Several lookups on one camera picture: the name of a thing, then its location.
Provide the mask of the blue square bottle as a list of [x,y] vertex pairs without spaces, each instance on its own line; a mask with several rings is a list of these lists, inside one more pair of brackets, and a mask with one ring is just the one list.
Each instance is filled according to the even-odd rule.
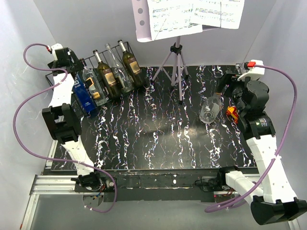
[[76,73],[74,77],[74,92],[81,102],[86,113],[90,113],[95,109],[95,104],[84,86],[80,73]]

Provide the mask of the small clear glass bottle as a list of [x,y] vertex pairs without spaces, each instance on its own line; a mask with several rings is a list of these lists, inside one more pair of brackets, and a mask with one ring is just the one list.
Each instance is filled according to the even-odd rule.
[[222,108],[221,95],[221,93],[214,93],[204,101],[199,116],[203,123],[211,124],[215,121]]

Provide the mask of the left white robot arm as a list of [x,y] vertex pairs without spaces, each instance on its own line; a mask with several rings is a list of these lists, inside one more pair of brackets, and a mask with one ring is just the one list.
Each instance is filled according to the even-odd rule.
[[81,187],[96,192],[101,188],[102,180],[86,153],[81,139],[81,123],[71,106],[76,74],[81,71],[82,65],[72,50],[59,43],[48,50],[55,59],[48,64],[55,88],[48,108],[42,110],[43,119],[51,137],[69,153],[78,175],[74,181]]

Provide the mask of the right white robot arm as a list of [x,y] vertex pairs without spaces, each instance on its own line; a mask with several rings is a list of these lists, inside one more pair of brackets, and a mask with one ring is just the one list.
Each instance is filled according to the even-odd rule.
[[228,88],[225,95],[233,99],[238,126],[256,162],[260,179],[253,183],[237,167],[221,168],[217,178],[222,190],[234,189],[238,196],[218,205],[234,208],[244,200],[259,225],[292,221],[307,211],[307,202],[297,198],[285,174],[278,154],[275,129],[265,113],[269,100],[266,84],[250,76],[227,71],[216,90]]

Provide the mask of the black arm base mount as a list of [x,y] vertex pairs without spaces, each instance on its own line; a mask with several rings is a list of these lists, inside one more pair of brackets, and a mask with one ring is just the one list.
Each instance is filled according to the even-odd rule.
[[211,187],[217,169],[109,170],[99,172],[105,189],[103,201],[187,201],[215,202],[216,198],[232,198],[227,186]]

